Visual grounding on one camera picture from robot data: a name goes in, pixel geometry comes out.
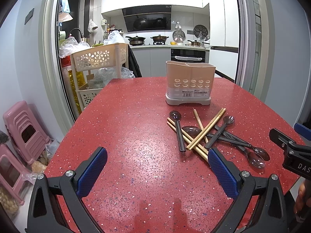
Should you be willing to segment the person hand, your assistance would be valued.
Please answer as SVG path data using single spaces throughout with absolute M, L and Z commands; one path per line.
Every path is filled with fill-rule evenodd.
M 298 223 L 303 223 L 310 214 L 310 180 L 308 179 L 305 179 L 299 187 L 294 213 Z

